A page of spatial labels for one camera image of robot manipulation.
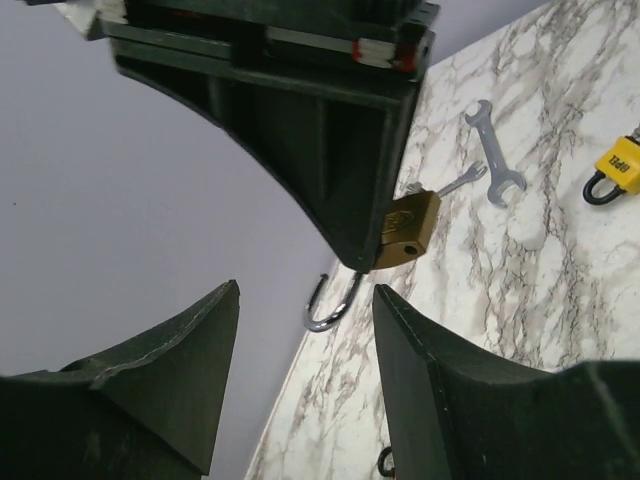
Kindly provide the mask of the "brass padlock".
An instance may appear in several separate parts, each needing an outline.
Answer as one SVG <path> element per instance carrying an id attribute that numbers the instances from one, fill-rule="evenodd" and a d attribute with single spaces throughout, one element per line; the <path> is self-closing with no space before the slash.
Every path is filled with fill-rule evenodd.
<path id="1" fill-rule="evenodd" d="M 384 216 L 381 243 L 372 269 L 397 267 L 424 255 L 435 228 L 440 205 L 441 196 L 424 189 L 394 200 Z M 322 274 L 304 307 L 304 327 L 312 333 L 331 329 L 350 309 L 364 276 L 362 272 L 355 272 L 338 306 L 328 316 L 315 320 L 313 308 L 328 281 L 328 275 Z"/>

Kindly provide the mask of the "yellow padlock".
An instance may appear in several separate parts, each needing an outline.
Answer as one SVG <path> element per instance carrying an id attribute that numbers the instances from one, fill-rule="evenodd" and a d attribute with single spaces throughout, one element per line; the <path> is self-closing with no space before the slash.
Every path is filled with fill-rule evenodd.
<path id="1" fill-rule="evenodd" d="M 639 193 L 639 141 L 635 137 L 619 137 L 594 167 L 595 172 L 582 191 L 586 203 L 603 206 L 625 194 Z M 605 195 L 596 196 L 594 189 L 604 179 L 612 181 L 614 187 Z"/>

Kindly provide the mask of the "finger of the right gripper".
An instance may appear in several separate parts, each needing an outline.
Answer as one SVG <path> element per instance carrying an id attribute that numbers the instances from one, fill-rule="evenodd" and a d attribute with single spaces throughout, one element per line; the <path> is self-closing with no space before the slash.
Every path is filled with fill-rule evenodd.
<path id="1" fill-rule="evenodd" d="M 386 214 L 418 87 L 298 65 L 228 60 L 113 39 L 117 70 L 224 130 L 297 202 L 342 263 L 405 263 Z"/>

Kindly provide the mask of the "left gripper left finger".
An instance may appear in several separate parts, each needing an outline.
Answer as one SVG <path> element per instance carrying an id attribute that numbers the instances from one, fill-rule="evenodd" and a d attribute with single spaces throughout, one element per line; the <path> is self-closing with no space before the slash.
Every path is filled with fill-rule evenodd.
<path id="1" fill-rule="evenodd" d="M 239 320 L 227 281 L 185 311 L 61 370 L 1 380 L 5 479 L 210 473 Z"/>

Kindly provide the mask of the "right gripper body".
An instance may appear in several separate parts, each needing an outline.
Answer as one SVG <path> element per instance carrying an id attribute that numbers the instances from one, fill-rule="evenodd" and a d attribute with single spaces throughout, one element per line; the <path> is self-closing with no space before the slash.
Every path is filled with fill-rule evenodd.
<path id="1" fill-rule="evenodd" d="M 440 12 L 428 1 L 53 1 L 85 40 L 110 37 L 210 53 L 236 64 L 274 59 L 416 80 Z"/>

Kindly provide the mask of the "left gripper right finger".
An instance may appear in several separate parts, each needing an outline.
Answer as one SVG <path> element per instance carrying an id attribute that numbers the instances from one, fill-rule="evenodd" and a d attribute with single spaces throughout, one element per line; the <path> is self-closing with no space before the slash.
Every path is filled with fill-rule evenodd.
<path id="1" fill-rule="evenodd" d="M 639 365 L 548 373 L 504 359 L 375 288 L 374 334 L 400 479 L 635 479 Z"/>

